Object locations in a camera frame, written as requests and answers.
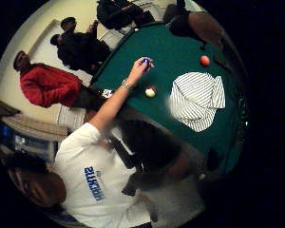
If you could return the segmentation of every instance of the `black cap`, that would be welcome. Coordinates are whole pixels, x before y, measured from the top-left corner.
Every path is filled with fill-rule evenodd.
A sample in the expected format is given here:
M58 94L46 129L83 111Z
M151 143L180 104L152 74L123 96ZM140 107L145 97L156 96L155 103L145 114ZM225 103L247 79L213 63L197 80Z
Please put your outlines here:
M54 45L54 46L58 46L59 44L58 44L58 37L59 37L60 35L59 34L55 34L55 35L53 35L51 38L50 38L50 40L49 40L49 42L52 44L52 45Z
M17 67L17 58L18 58L18 56L19 56L21 53L24 53L24 51L23 51L23 50L20 50L20 51L16 54L15 59L13 60L12 66L13 66L13 68L14 68L16 71L19 71L19 69L18 69L18 67Z
M75 21L76 21L75 17L67 17L61 21L60 26L62 29L64 29L65 24L67 24L68 22L75 22Z

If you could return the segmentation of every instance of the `red sweatshirt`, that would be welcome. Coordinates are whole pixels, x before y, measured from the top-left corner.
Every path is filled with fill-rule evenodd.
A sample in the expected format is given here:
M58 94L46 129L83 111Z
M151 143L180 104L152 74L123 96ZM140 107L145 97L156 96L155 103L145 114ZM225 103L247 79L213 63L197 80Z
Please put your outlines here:
M44 64L34 64L20 75L20 86L34 104L50 107L60 103L72 106L80 91L81 81L73 74Z

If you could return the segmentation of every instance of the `hand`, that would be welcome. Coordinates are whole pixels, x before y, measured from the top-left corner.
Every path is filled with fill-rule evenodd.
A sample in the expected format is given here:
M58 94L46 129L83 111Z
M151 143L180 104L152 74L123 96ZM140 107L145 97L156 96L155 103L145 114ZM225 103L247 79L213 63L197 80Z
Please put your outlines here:
M98 24L99 24L99 21L98 21L98 20L95 20L95 21L93 22L93 25L92 25L92 26L96 28L96 27L98 27Z
M142 64L142 61L144 59L148 59L149 61L149 69L147 71L145 71L145 69L147 68L147 63ZM150 70L150 68L154 68L152 59L148 57L142 57L138 59L137 61L134 62L130 74L126 79L126 83L129 86L134 86L140 80L140 78Z
M97 70L98 66L97 65L91 65L91 70L94 71L94 70Z
M93 33L93 25L89 25L86 32Z
M124 7L124 8L122 8L122 11L127 11L127 10L129 10L131 7L132 7L132 5L129 5L129 6L127 6L127 7Z

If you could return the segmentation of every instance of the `shoulder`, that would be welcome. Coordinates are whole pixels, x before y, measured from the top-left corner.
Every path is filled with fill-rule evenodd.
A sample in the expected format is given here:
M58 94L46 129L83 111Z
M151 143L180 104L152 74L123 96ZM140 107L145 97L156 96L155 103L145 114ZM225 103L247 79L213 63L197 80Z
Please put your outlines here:
M93 144L96 143L100 138L101 133L99 130L92 124L85 123L62 141L61 149Z

